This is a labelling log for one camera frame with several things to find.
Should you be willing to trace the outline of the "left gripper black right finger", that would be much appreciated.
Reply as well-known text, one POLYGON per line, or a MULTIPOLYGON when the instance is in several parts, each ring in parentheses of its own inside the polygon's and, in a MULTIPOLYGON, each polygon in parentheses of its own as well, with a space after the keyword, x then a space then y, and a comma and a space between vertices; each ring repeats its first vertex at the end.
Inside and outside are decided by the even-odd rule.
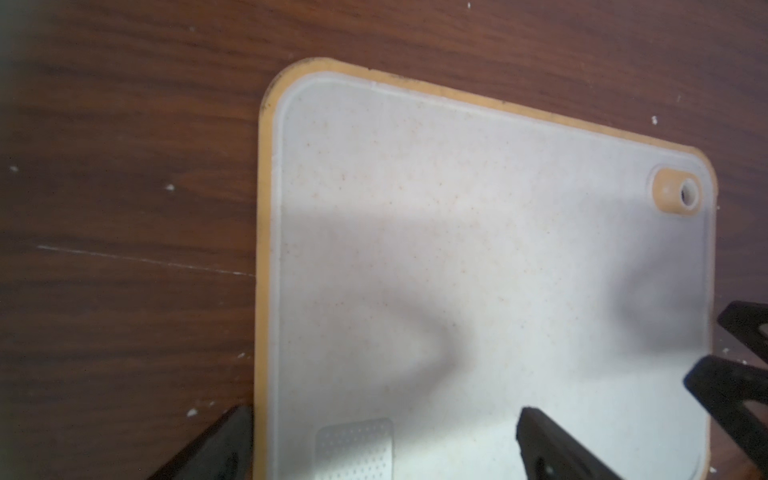
POLYGON ((542 410, 521 410, 516 439, 530 480, 619 480, 620 477, 542 410))

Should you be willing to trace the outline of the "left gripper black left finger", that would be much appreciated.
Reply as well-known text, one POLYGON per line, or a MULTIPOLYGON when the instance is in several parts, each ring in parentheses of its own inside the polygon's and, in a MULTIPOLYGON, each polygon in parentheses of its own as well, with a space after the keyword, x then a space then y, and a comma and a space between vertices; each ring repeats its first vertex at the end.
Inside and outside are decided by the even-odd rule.
POLYGON ((253 407, 239 405, 227 410, 149 479, 245 479, 252 456, 253 407))

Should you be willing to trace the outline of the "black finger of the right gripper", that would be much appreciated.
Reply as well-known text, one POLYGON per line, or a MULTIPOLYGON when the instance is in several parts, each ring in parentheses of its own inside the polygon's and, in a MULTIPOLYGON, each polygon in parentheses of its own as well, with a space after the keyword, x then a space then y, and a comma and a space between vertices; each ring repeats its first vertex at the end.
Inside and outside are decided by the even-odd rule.
POLYGON ((718 315, 717 323, 767 362, 767 304, 733 301, 718 315))
POLYGON ((766 474, 767 424, 746 403, 767 405, 767 371, 708 355, 694 365, 683 383, 761 473, 766 474))

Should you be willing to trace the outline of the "white cutting board orange rim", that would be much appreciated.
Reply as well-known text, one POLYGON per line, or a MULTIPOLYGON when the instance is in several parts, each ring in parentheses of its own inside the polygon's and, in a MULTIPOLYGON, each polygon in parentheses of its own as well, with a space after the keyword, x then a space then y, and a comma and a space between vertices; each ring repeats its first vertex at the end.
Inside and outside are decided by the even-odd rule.
POLYGON ((718 180, 699 149, 344 63, 259 112, 257 479, 522 479, 525 407, 703 479, 718 180))

